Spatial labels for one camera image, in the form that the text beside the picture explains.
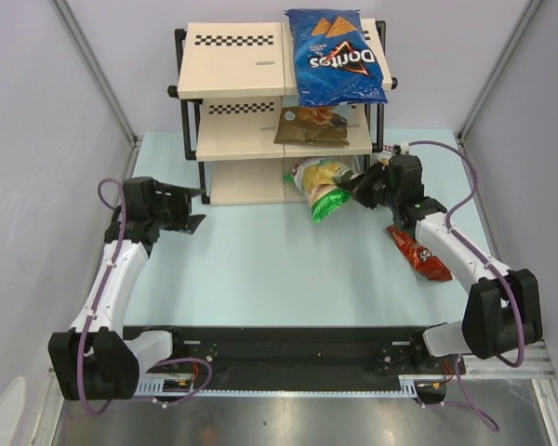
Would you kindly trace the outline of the green Chuba cassava chips bag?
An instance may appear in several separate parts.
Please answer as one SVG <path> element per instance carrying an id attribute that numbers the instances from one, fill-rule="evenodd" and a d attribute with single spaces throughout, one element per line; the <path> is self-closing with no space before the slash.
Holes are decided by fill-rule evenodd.
<path id="1" fill-rule="evenodd" d="M 311 209 L 312 221 L 320 223 L 351 198 L 340 184 L 358 176 L 354 167 L 339 158 L 320 156 L 296 162 L 283 174 L 283 180 L 303 195 Z"/>

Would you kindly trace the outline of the light blue brown chips bag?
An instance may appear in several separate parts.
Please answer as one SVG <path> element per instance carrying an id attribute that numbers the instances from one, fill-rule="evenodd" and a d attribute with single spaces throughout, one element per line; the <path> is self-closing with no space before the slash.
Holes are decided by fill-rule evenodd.
<path id="1" fill-rule="evenodd" d="M 348 146 L 349 118 L 335 107 L 284 107 L 274 142 L 313 146 Z"/>

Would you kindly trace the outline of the blue Doritos bag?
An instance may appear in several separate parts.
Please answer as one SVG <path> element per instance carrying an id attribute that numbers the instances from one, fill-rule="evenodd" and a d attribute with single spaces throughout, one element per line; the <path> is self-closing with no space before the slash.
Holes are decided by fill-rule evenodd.
<path id="1" fill-rule="evenodd" d="M 301 106 L 388 102 L 385 74 L 365 39 L 359 11 L 292 8 L 285 15 Z"/>

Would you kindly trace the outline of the brown Chuba chips bag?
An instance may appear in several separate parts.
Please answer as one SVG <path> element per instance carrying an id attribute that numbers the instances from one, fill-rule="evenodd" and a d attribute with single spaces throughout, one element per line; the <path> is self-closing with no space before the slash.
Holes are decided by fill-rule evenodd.
<path id="1" fill-rule="evenodd" d="M 381 164 L 388 164 L 390 159 L 398 153 L 394 146 L 383 146 L 381 151 L 374 153 L 374 159 Z"/>

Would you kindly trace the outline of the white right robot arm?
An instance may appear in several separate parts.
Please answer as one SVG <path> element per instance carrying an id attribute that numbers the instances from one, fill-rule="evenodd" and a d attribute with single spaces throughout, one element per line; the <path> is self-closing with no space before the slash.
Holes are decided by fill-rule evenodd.
<path id="1" fill-rule="evenodd" d="M 451 211 L 426 195 L 419 157 L 394 155 L 339 187 L 364 207 L 389 208 L 395 226 L 435 254 L 468 295 L 460 321 L 424 330 L 410 349 L 418 371 L 431 373 L 444 357 L 463 354 L 513 368 L 523 364 L 526 347 L 543 336 L 537 278 L 487 254 L 457 229 Z"/>

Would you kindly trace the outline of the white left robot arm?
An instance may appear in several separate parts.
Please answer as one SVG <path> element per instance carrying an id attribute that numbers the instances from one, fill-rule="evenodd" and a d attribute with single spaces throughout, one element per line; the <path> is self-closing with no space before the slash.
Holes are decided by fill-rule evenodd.
<path id="1" fill-rule="evenodd" d="M 65 332 L 52 334 L 48 354 L 66 400 L 128 400 L 140 377 L 161 365 L 174 372 L 187 360 L 187 349 L 169 329 L 148 329 L 125 340 L 126 311 L 138 278 L 164 231 L 192 234 L 204 216 L 192 212 L 203 190 L 176 186 L 152 177 L 113 185 L 119 203 L 111 204 L 112 220 L 104 233 L 99 271 L 85 304 Z"/>

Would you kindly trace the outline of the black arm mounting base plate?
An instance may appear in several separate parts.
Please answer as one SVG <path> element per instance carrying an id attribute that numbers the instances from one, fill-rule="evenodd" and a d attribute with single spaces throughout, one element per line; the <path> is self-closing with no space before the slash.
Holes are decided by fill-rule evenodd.
<path id="1" fill-rule="evenodd" d="M 203 360 L 198 383 L 208 390 L 372 392 L 395 390 L 403 375 L 447 380 L 465 364 L 431 359 L 419 326 L 172 326 L 173 358 Z"/>

